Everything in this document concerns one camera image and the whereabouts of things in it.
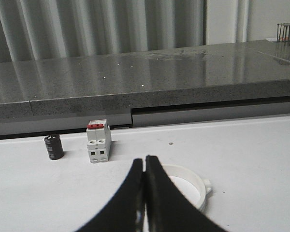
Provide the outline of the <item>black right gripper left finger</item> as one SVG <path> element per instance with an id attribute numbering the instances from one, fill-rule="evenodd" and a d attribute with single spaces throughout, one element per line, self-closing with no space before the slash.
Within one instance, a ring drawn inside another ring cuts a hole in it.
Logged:
<path id="1" fill-rule="evenodd" d="M 109 202 L 79 232 L 142 232 L 145 216 L 143 161 L 135 159 Z"/>

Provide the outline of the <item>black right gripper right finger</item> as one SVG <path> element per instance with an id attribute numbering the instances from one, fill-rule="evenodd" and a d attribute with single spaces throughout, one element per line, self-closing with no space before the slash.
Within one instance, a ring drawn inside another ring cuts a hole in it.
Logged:
<path id="1" fill-rule="evenodd" d="M 163 169 L 158 157 L 146 157 L 146 205 L 150 232 L 223 232 L 195 208 Z"/>

